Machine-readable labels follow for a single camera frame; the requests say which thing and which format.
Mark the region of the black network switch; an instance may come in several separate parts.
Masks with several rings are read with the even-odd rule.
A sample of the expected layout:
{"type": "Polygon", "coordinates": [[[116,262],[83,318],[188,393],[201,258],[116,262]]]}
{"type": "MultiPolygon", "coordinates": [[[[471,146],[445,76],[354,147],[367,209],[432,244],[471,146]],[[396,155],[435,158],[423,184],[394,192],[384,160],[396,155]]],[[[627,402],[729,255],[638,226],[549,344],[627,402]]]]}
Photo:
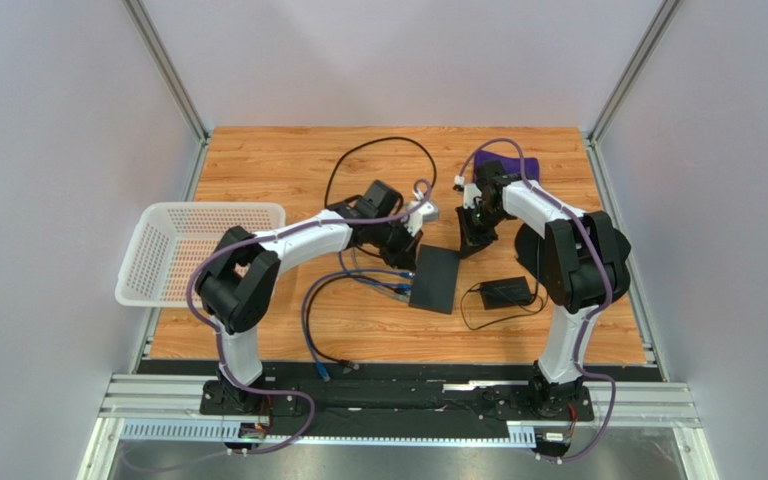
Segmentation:
{"type": "Polygon", "coordinates": [[[455,303],[459,265],[457,250],[421,245],[408,306],[450,315],[455,303]]]}

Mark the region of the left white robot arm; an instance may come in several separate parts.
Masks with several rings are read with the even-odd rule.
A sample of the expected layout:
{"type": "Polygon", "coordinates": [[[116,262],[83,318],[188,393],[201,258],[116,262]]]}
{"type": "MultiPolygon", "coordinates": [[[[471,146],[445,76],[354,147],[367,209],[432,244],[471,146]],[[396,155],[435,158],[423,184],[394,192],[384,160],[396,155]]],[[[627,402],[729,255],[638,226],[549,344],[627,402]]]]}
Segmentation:
{"type": "Polygon", "coordinates": [[[263,373],[257,326],[285,272],[365,244],[377,248],[388,266],[415,269],[422,228],[438,214],[431,192],[429,181],[416,181],[413,201],[397,210],[399,193],[374,181],[365,194],[328,204],[289,226],[260,232],[228,229],[185,288],[189,310],[214,331],[223,383],[245,398],[267,395],[254,385],[263,373]]]}

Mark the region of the black cable teal plug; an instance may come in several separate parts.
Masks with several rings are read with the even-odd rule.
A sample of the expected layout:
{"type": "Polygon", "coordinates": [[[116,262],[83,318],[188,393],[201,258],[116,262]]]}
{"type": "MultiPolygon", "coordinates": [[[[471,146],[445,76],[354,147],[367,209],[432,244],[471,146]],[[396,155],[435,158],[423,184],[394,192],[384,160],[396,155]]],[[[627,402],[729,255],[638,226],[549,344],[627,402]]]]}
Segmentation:
{"type": "Polygon", "coordinates": [[[351,220],[347,248],[363,250],[380,259],[379,249],[370,243],[371,227],[397,222],[411,213],[408,203],[430,199],[438,180],[437,162],[420,142],[404,136],[385,136],[366,141],[344,153],[334,165],[325,187],[323,206],[351,220]],[[359,180],[369,167],[370,184],[361,192],[340,199],[338,175],[346,173],[359,180]]]}

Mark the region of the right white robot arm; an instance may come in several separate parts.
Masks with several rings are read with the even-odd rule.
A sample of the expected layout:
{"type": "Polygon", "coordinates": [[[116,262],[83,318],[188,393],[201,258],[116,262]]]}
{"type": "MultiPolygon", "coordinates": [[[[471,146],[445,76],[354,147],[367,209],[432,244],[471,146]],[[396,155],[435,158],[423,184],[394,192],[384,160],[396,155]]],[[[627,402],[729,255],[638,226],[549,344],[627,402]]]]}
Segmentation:
{"type": "Polygon", "coordinates": [[[584,354],[599,315],[629,288],[631,246],[606,212],[574,208],[498,161],[482,165],[471,180],[458,174],[454,188],[463,195],[456,209],[462,256],[493,243],[502,221],[523,223],[518,240],[534,256],[521,262],[553,303],[526,401],[540,417],[564,412],[584,394],[584,354]]]}

